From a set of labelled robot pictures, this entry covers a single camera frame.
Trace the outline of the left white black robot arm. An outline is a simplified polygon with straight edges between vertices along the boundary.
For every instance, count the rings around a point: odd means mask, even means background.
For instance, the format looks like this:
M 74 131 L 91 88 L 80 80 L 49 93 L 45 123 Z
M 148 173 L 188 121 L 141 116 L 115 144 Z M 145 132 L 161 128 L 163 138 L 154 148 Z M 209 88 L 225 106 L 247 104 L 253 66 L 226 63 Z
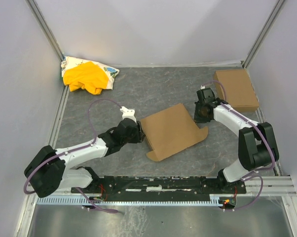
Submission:
M 117 153 L 124 145 L 140 143 L 144 137 L 141 123 L 125 118 L 95 140 L 63 149 L 44 146 L 24 170 L 24 193 L 45 198 L 64 188 L 87 188 L 96 174 L 88 167 L 75 166 Z

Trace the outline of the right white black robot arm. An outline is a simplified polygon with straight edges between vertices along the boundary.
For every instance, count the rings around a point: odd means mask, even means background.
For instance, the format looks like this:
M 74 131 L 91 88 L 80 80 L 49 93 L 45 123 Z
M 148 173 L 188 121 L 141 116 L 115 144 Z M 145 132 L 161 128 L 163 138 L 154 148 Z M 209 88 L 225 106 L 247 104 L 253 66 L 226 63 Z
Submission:
M 238 137 L 238 159 L 218 173 L 219 182 L 233 183 L 256 177 L 261 170 L 270 170 L 279 159 L 279 151 L 268 122 L 259 123 L 233 109 L 226 101 L 217 98 L 211 88 L 196 92 L 194 121 L 212 120 L 226 126 Z

